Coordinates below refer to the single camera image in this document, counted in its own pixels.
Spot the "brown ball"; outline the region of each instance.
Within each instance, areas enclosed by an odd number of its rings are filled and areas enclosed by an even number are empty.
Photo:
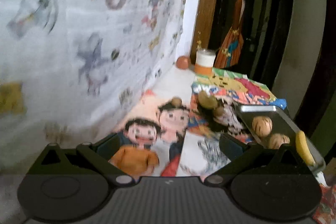
[[[174,97],[171,99],[171,104],[175,107],[180,107],[182,105],[182,99],[179,97]]]
[[[284,134],[273,134],[269,139],[268,148],[279,149],[283,143],[290,143],[288,136]]]
[[[273,128],[273,123],[270,117],[257,116],[253,118],[252,129],[260,137],[268,136]]]
[[[176,67],[179,69],[187,69],[190,65],[190,58],[187,56],[180,56],[176,61]]]
[[[222,106],[216,107],[216,108],[212,111],[212,114],[213,114],[215,117],[220,117],[221,115],[224,114],[224,107],[222,107]]]

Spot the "round black disc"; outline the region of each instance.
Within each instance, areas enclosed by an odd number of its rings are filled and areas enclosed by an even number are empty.
[[[308,216],[320,203],[320,186],[311,174],[291,173],[295,172],[269,174],[267,167],[248,170],[233,179],[232,196],[243,210],[258,218],[290,221]]]
[[[17,196],[31,217],[63,222],[81,219],[95,210],[108,190],[103,176],[78,168],[78,174],[27,175]]]

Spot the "cartoon boy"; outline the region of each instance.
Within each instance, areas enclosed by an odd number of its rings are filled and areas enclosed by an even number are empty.
[[[189,109],[182,104],[167,102],[160,106],[157,117],[162,127],[161,139],[172,143],[169,148],[169,160],[181,154],[185,130],[188,127]]]
[[[161,128],[157,123],[141,118],[129,120],[125,130],[118,133],[121,147],[109,162],[135,179],[151,175],[159,158],[149,148],[158,135]]]

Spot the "yellow square print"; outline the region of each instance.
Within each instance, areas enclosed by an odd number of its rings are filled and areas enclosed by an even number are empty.
[[[25,113],[21,88],[20,82],[0,83],[0,114]]]

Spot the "white and orange cup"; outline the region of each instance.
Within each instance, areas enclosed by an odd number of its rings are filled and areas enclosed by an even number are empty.
[[[200,49],[196,52],[195,73],[198,75],[212,75],[216,53],[212,50]]]

